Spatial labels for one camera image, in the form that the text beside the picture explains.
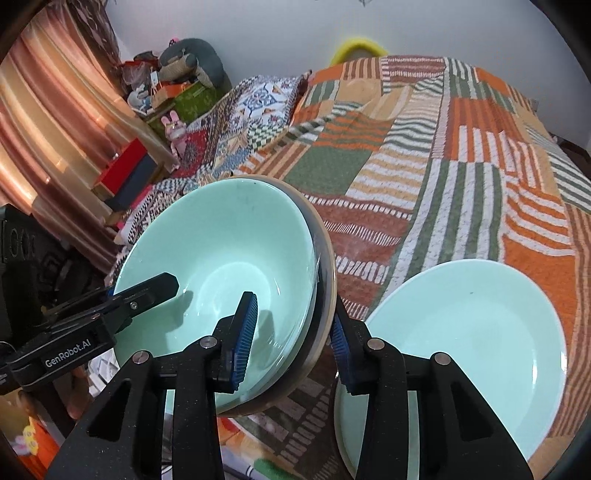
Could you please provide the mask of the person's left hand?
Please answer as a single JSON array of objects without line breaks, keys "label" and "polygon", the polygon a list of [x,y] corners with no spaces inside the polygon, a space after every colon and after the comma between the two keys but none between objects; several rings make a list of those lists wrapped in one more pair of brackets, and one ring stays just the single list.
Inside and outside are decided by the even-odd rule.
[{"label": "person's left hand", "polygon": [[44,419],[51,419],[54,423],[61,417],[79,420],[92,403],[89,379],[83,367],[41,386],[24,389],[24,394],[34,402]]}]

